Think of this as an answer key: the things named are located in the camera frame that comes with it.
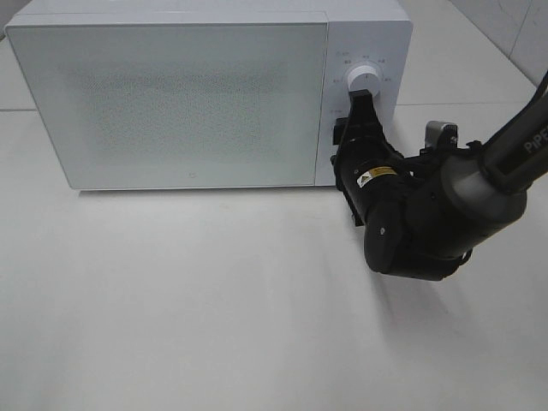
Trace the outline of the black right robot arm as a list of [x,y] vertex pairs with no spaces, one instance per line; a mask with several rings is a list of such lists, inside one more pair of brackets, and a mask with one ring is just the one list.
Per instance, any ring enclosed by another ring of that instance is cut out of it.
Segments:
[[331,163],[372,271],[440,281],[474,248],[517,221],[527,190],[547,171],[547,84],[488,141],[458,145],[450,122],[426,125],[425,144],[404,157],[386,139],[368,90],[349,94],[336,121]]

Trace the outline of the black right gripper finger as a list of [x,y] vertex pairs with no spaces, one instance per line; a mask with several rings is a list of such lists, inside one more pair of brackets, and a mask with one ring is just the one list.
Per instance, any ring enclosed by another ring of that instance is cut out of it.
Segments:
[[368,90],[349,93],[350,112],[347,123],[347,142],[372,140],[385,142],[383,126],[374,108],[373,96]]
[[347,118],[337,118],[334,128],[333,128],[333,145],[339,146],[341,144],[341,139],[343,137],[344,130],[346,128],[348,119]]

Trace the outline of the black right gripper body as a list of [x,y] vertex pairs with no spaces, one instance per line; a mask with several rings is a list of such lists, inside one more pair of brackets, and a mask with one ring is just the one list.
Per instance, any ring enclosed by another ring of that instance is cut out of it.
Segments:
[[402,226],[414,178],[400,152],[384,137],[335,136],[331,156],[336,188],[357,226]]

